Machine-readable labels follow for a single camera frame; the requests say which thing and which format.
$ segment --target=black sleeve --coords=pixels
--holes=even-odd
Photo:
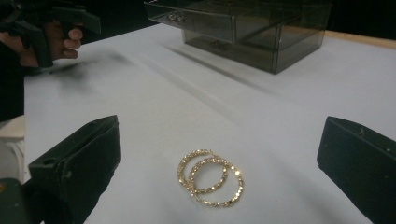
[[[18,55],[0,42],[0,122],[23,115],[23,68]]]
[[[0,0],[0,18],[1,19],[9,16],[13,10],[14,10],[14,8],[12,7],[12,5],[5,2],[4,0]]]

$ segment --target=hand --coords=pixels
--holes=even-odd
[[[78,28],[69,31],[69,39],[64,39],[62,26],[54,21],[44,26],[47,40],[52,55],[52,60],[76,59],[78,49],[81,46],[82,32]],[[0,41],[9,46],[20,56],[20,64],[26,67],[38,67],[37,58],[33,48],[25,49],[18,36],[10,36],[8,33],[0,33]]]

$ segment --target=dark background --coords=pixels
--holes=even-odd
[[[75,0],[99,16],[102,33],[85,32],[83,43],[156,24],[147,19],[142,0]],[[396,39],[396,0],[333,0],[328,30]]]

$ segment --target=finger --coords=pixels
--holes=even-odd
[[[81,41],[66,39],[64,40],[64,47],[66,49],[79,49],[79,47],[81,47]]]
[[[74,49],[65,49],[63,54],[66,59],[76,59],[78,57],[78,52]]]
[[[20,65],[25,67],[38,67],[37,59],[34,56],[20,57]]]
[[[68,34],[72,40],[80,40],[83,37],[82,31],[78,28],[71,29]]]

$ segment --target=clear plastic box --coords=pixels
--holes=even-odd
[[[148,18],[186,44],[278,73],[321,46],[331,0],[153,0]]]

